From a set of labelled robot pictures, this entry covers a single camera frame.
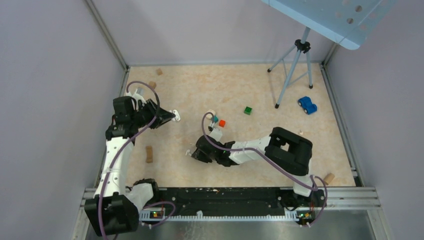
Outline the white earbud charging case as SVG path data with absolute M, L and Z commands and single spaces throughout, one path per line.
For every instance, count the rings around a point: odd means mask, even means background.
M 181 120 L 181 116 L 176 109 L 173 109 L 171 113 L 174 115 L 174 117 L 171 119 L 173 122 L 179 122 Z

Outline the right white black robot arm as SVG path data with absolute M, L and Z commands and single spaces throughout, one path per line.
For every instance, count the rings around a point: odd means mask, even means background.
M 195 151 L 187 151 L 187 155 L 224 167 L 265 160 L 293 181 L 293 200 L 297 205 L 307 206 L 313 200 L 313 191 L 318 188 L 309 173 L 313 149 L 310 140 L 281 127 L 274 127 L 270 135 L 250 141 L 221 143 L 222 136 L 221 130 L 213 128 L 197 140 Z

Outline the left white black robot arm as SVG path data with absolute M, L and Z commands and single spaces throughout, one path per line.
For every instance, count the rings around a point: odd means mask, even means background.
M 176 109 L 165 110 L 151 99 L 122 96 L 113 100 L 113 108 L 112 123 L 105 132 L 106 156 L 99 186 L 84 204 L 96 235 L 104 238 L 134 232 L 143 207 L 154 207 L 160 202 L 161 194 L 154 179 L 140 180 L 130 188 L 126 186 L 136 137 L 148 128 L 157 129 L 181 119 Z

